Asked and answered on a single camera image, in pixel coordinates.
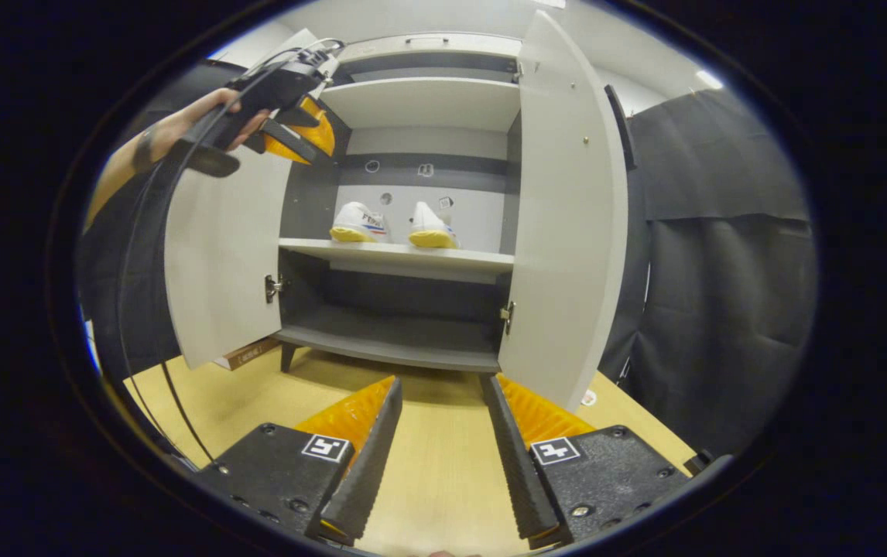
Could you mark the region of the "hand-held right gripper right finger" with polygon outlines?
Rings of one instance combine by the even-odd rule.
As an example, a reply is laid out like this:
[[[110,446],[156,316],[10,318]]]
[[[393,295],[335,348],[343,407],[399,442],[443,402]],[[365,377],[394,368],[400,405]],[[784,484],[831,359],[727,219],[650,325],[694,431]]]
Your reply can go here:
[[[480,388],[515,525],[533,550],[606,535],[689,483],[626,425],[595,428],[500,374]]]

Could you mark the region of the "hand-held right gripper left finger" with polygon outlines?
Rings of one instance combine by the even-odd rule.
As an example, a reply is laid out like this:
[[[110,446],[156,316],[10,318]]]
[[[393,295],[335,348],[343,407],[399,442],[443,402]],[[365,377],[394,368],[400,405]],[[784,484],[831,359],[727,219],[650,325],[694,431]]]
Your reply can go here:
[[[285,535],[352,546],[365,535],[402,409],[401,381],[383,378],[294,427],[259,424],[196,482]]]

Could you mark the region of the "white grey shoe cabinet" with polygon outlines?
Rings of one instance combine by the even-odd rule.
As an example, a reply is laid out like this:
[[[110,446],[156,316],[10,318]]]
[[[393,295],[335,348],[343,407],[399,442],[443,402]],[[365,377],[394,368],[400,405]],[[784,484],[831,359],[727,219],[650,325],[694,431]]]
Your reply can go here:
[[[275,285],[282,371],[299,349],[426,369],[499,370],[520,202],[518,43],[387,36],[349,47],[320,96],[337,165],[297,163]],[[425,202],[459,249],[409,243]],[[383,213],[392,242],[341,243],[341,206]]]

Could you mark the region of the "white cabinet door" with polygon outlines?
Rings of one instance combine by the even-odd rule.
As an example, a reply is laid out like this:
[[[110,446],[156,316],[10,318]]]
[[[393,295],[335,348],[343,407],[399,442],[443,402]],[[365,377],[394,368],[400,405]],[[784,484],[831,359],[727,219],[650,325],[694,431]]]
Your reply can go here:
[[[617,311],[628,235],[619,123],[580,47],[546,12],[518,57],[520,202],[498,364],[574,412]]]
[[[166,215],[163,267],[176,342],[189,367],[280,331],[279,232],[297,162],[246,145],[226,177],[185,169]]]

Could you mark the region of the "white canvas shoe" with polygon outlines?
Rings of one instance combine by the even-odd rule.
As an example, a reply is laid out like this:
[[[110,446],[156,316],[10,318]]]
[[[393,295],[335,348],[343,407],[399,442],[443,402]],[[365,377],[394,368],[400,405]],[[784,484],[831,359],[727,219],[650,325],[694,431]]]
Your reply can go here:
[[[341,206],[330,227],[330,239],[341,243],[389,244],[392,236],[383,213],[370,210],[360,202]]]
[[[457,234],[425,202],[416,202],[409,219],[409,243],[423,249],[459,249]]]

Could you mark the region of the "brown book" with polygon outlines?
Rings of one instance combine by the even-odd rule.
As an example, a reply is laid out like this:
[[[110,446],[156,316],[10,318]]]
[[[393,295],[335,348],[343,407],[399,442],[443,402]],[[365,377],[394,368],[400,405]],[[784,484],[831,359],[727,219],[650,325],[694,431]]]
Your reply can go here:
[[[221,369],[235,371],[257,357],[267,354],[281,346],[281,342],[273,337],[264,337],[249,345],[236,349],[213,360]]]

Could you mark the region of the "black backdrop cloth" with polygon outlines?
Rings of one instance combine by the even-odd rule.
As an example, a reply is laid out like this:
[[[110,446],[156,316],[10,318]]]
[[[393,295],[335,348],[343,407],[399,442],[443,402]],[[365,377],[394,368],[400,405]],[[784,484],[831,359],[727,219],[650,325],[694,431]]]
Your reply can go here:
[[[628,237],[599,371],[695,450],[736,454],[793,385],[819,282],[805,181],[729,91],[632,116]]]
[[[101,369],[116,381],[180,356],[164,279],[171,195],[146,174],[112,195],[82,236],[77,279]]]

